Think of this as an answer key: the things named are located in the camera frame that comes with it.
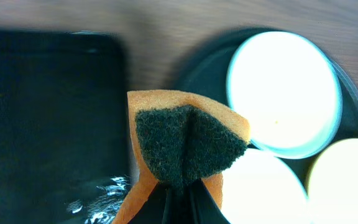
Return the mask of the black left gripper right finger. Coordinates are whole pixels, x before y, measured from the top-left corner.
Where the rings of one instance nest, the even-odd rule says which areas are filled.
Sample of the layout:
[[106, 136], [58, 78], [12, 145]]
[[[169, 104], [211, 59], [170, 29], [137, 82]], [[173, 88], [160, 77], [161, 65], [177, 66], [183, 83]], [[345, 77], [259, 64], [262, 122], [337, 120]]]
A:
[[230, 224], [201, 179], [190, 185], [190, 205], [193, 224]]

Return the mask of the light green plate top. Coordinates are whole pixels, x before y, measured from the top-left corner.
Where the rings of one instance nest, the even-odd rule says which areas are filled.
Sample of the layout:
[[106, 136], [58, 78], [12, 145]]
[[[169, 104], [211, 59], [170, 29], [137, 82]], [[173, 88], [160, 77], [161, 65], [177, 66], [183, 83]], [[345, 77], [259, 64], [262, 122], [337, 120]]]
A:
[[230, 61], [226, 93], [229, 107], [249, 120], [251, 143], [277, 157], [319, 153], [341, 122], [343, 97], [332, 63], [291, 32], [245, 40]]

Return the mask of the orange sponge with green scourer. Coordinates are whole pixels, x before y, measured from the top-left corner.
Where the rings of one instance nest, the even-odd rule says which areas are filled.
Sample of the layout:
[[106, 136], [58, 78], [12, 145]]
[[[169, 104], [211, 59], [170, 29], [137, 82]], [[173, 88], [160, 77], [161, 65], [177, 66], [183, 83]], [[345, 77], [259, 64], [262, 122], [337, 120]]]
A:
[[127, 93], [132, 150], [139, 179], [114, 219], [128, 223], [157, 184], [170, 187], [170, 221], [191, 223], [188, 187], [201, 179], [218, 208], [223, 171], [250, 143], [250, 124], [226, 105], [178, 90]]

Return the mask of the yellow plate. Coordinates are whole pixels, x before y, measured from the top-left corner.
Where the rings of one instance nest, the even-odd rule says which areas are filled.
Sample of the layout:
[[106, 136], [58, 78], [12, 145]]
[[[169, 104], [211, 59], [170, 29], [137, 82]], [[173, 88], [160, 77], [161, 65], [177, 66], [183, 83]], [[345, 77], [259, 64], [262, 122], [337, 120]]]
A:
[[313, 223], [358, 224], [358, 138], [327, 147], [307, 180]]

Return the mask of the light green plate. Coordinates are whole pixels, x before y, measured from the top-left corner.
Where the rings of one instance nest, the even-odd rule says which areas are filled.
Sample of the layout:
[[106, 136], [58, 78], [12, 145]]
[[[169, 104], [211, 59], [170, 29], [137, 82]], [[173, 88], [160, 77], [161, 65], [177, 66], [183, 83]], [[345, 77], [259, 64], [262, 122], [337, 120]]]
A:
[[223, 171], [221, 211], [230, 223], [311, 223], [299, 178], [279, 158], [251, 148]]
[[319, 153], [341, 122], [343, 97], [332, 63], [291, 32], [245, 40], [230, 61], [226, 93], [229, 107], [249, 120], [251, 143], [277, 157]]

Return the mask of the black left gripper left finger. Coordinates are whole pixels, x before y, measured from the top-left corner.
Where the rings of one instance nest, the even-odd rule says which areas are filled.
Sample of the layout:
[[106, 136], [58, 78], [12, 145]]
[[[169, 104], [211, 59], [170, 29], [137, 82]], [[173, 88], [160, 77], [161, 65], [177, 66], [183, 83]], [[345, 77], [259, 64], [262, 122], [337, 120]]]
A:
[[157, 184], [136, 215], [128, 224], [170, 223], [170, 187]]

